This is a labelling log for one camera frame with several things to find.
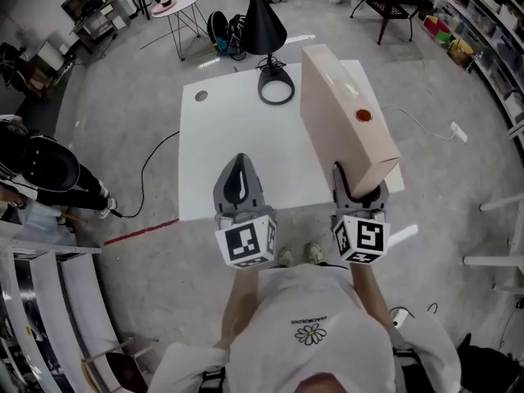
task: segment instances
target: black bag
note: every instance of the black bag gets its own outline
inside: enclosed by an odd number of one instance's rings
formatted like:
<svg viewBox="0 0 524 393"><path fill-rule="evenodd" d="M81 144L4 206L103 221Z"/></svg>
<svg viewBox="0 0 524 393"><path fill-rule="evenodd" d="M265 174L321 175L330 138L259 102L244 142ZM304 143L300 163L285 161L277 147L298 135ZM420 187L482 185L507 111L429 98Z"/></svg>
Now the black bag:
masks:
<svg viewBox="0 0 524 393"><path fill-rule="evenodd" d="M207 34L219 52L224 52L229 42L229 23L221 11L214 11L207 20Z"/></svg>
<svg viewBox="0 0 524 393"><path fill-rule="evenodd" d="M244 15L235 15L229 22L221 11L214 11L207 21L207 34L220 55L235 61L243 60L246 52L240 44L244 28Z"/></svg>
<svg viewBox="0 0 524 393"><path fill-rule="evenodd" d="M233 50L234 53L229 55L233 60L240 61L246 58L246 52L242 45L240 44L240 39L242 38L242 31L244 30L244 23L246 22L246 16L244 15L235 15L229 21L229 47Z"/></svg>
<svg viewBox="0 0 524 393"><path fill-rule="evenodd" d="M471 346L469 333L457 348L462 366L461 384L471 393L505 393L523 368L517 361L491 348Z"/></svg>

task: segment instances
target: white wall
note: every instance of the white wall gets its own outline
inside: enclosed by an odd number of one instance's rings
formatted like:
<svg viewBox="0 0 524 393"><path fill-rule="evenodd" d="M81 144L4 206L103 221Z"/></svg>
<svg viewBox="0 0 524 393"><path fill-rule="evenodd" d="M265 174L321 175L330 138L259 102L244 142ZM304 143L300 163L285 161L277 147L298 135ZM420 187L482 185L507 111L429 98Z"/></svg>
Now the white wall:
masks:
<svg viewBox="0 0 524 393"><path fill-rule="evenodd" d="M1 0L0 7L24 30L34 45L38 46L47 39L54 47L59 48L63 43L70 46L78 39L70 33L74 22L61 8L65 1Z"/></svg>

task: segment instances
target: black backpack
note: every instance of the black backpack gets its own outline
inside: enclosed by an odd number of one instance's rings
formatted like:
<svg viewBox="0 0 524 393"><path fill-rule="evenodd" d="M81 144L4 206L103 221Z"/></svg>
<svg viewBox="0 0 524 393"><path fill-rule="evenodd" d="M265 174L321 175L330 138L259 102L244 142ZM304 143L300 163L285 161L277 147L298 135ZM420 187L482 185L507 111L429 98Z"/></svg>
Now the black backpack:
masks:
<svg viewBox="0 0 524 393"><path fill-rule="evenodd" d="M207 21L207 34L219 55L228 55L235 61L243 60L246 52L240 44L244 15L235 15L229 22L221 11L214 11Z"/></svg>

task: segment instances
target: hand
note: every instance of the hand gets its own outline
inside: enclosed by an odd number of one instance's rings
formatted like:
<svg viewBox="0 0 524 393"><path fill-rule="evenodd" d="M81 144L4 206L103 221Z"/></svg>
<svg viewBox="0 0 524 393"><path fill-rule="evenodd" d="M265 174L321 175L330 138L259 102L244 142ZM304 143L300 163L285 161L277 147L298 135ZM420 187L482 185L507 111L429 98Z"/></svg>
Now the hand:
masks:
<svg viewBox="0 0 524 393"><path fill-rule="evenodd" d="M10 191L4 187L0 187L0 201L15 202L18 206L23 206L25 204L25 196L14 191Z"/></svg>

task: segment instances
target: shoe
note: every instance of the shoe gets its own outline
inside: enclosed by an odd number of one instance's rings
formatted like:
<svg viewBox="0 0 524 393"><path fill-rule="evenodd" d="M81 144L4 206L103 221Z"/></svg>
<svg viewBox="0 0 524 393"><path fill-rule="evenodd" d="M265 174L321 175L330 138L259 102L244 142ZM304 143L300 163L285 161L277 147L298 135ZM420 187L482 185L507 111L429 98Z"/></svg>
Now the shoe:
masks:
<svg viewBox="0 0 524 393"><path fill-rule="evenodd" d="M98 213L98 218L106 219L109 213L111 212L111 210L114 210L115 208L116 208L116 199L107 198L107 207Z"/></svg>
<svg viewBox="0 0 524 393"><path fill-rule="evenodd" d="M305 260L308 264L318 265L324 260L324 253L316 243L308 243L304 246Z"/></svg>
<svg viewBox="0 0 524 393"><path fill-rule="evenodd" d="M109 189L104 186L104 183L101 180L99 180L98 183L100 183L100 197L109 198Z"/></svg>
<svg viewBox="0 0 524 393"><path fill-rule="evenodd" d="M295 263L295 257L293 256L293 251L289 249L288 247L284 247L279 253L278 253L278 259L277 262L281 266L285 266L286 268L290 268Z"/></svg>

